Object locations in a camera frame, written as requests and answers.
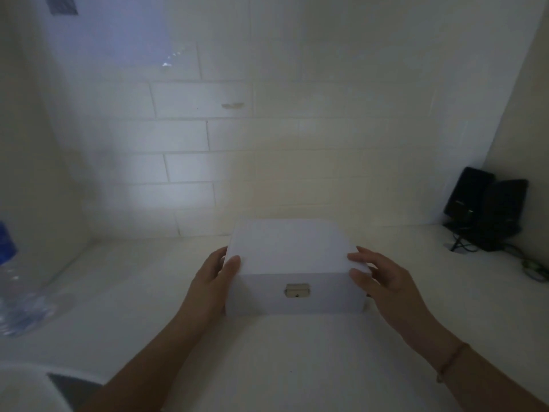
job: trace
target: white box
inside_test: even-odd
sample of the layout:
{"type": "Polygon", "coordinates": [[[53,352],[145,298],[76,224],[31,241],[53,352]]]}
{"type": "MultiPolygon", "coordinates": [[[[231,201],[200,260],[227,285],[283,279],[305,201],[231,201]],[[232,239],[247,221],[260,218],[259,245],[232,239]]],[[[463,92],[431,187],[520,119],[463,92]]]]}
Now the white box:
{"type": "Polygon", "coordinates": [[[353,283],[349,270],[369,269],[347,259],[354,251],[332,221],[240,221],[226,256],[242,258],[230,287],[227,315],[362,312],[366,294],[353,283]]]}

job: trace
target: black electronic device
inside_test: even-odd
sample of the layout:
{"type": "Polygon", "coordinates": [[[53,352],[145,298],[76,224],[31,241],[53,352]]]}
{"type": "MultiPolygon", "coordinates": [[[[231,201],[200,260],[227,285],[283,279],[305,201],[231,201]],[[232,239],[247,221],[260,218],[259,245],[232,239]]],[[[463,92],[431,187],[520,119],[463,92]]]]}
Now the black electronic device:
{"type": "Polygon", "coordinates": [[[496,181],[493,173],[465,168],[444,209],[452,218],[444,226],[457,235],[452,251],[463,239],[485,251],[503,249],[520,232],[527,189],[526,179],[496,181]]]}

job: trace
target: bracelet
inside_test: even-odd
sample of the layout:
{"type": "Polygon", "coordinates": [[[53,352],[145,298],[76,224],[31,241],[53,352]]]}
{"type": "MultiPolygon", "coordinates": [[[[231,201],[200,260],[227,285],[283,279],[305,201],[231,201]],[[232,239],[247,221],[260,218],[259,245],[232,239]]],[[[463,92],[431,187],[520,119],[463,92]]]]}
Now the bracelet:
{"type": "Polygon", "coordinates": [[[457,350],[450,356],[449,360],[444,363],[444,366],[440,368],[440,371],[436,374],[436,382],[442,383],[443,382],[443,375],[448,371],[450,366],[454,364],[456,359],[460,356],[460,354],[465,350],[465,348],[469,347],[470,345],[467,343],[462,343],[457,350]]]}

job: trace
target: forearm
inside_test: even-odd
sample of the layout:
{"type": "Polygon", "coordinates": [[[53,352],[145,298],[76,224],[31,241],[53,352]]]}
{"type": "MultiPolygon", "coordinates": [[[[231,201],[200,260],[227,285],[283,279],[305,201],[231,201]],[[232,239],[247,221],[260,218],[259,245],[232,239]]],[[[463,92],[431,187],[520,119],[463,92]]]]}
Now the forearm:
{"type": "MultiPolygon", "coordinates": [[[[429,338],[413,347],[439,372],[462,342],[442,325],[430,325],[429,338]]],[[[488,360],[464,348],[449,364],[443,381],[466,412],[544,411],[549,408],[500,372],[488,360]]]]}
{"type": "Polygon", "coordinates": [[[79,412],[158,412],[199,339],[198,332],[175,318],[79,412]]]}

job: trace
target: plastic water bottle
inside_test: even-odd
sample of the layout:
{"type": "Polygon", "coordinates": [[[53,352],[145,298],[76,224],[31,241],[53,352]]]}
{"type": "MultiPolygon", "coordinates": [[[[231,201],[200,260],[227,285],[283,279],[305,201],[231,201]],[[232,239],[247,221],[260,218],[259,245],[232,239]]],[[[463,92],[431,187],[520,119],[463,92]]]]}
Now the plastic water bottle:
{"type": "Polygon", "coordinates": [[[0,222],[0,335],[22,334],[53,313],[54,307],[33,288],[32,273],[0,222]]]}

